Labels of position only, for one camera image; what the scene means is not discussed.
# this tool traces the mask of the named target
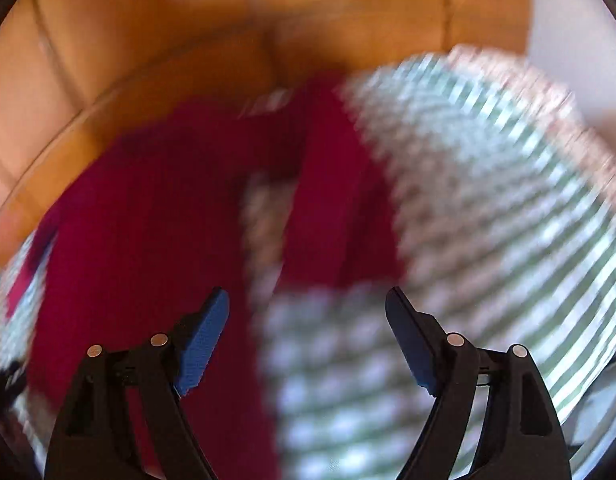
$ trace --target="metal screw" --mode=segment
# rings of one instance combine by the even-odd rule
[[[165,334],[155,334],[150,338],[152,346],[164,346],[168,342],[168,336]]]
[[[461,334],[448,334],[447,341],[452,346],[463,346],[466,340],[461,336]]]
[[[512,353],[516,355],[517,357],[527,357],[528,349],[525,346],[514,345],[512,347]]]
[[[88,354],[88,357],[97,357],[102,351],[103,349],[101,348],[101,345],[93,345],[88,348],[86,353]]]

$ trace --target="fabric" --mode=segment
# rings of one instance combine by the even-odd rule
[[[544,130],[548,142],[616,209],[616,153],[586,126],[565,85],[551,81],[525,59],[491,48],[456,46],[448,64],[509,91],[524,117]]]
[[[568,200],[587,186],[550,149],[552,136],[526,122],[521,96],[436,57],[352,78],[342,92],[363,138],[390,161],[410,300],[485,348],[528,345],[565,420],[616,348],[608,198],[588,189],[590,202]],[[577,186],[564,193],[568,181]],[[246,236],[260,262],[283,232],[271,218],[284,218],[293,196],[266,184],[251,193]],[[598,224],[590,211],[578,220],[586,209],[611,225],[588,231]],[[272,277],[280,263],[268,266]],[[431,400],[385,323],[384,292],[258,293],[260,366],[288,478],[396,478],[421,432]],[[485,401],[477,397],[455,475],[469,466]]]
[[[45,215],[8,295],[11,307],[19,304],[52,243],[27,367],[31,389],[56,411],[89,345],[137,345],[221,285],[230,318],[203,386],[182,404],[221,478],[244,470],[277,476],[242,278],[239,203],[247,178],[299,176],[287,282],[337,287],[403,272],[383,176],[331,86],[309,85],[280,112],[240,120],[203,102],[186,105],[86,170]],[[148,449],[145,439],[140,444]]]

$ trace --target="red cloth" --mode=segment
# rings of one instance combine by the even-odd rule
[[[339,287],[402,274],[387,184],[335,83],[309,84],[254,118],[191,102],[121,138],[64,192],[9,297],[16,305],[54,239],[28,364],[31,387],[54,409],[88,346],[137,345],[219,285],[229,321],[182,405],[220,479],[278,477],[248,331],[239,206],[249,177],[299,179],[282,283]]]

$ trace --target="striped cloth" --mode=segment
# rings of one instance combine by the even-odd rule
[[[565,420],[616,348],[616,213],[602,189],[517,96],[440,57],[355,76],[341,97],[393,182],[411,302],[477,346],[526,345]],[[264,240],[275,230],[281,240],[283,221],[271,217],[285,216],[292,188],[252,193],[260,211],[271,207],[266,220],[246,218],[248,246],[273,264],[281,242]],[[274,283],[272,266],[267,278],[253,266],[259,283]],[[388,480],[405,463],[433,400],[390,333],[386,290],[267,301],[258,291],[285,478]],[[486,399],[480,391],[454,476],[470,466]]]

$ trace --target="wooden surface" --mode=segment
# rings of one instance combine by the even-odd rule
[[[330,68],[524,52],[530,0],[19,0],[0,28],[0,266],[124,130]]]

